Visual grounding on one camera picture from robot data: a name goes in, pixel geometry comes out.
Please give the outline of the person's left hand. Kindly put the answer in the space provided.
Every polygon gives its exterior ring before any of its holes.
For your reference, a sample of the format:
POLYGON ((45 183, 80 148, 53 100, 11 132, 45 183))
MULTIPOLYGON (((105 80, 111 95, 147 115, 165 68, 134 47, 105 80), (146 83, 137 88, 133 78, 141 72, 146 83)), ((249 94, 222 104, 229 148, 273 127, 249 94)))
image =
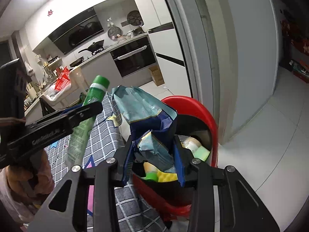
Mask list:
POLYGON ((14 196, 19 202, 30 203, 34 200, 39 200, 43 195, 48 195, 54 190, 54 180, 51 174, 51 167, 49 164, 48 156, 45 150, 41 154, 41 167, 38 170, 38 184, 35 186, 34 197, 30 197, 24 190, 22 182, 27 182, 33 178, 33 175, 16 166, 7 166, 5 168, 8 186, 12 190, 14 196))

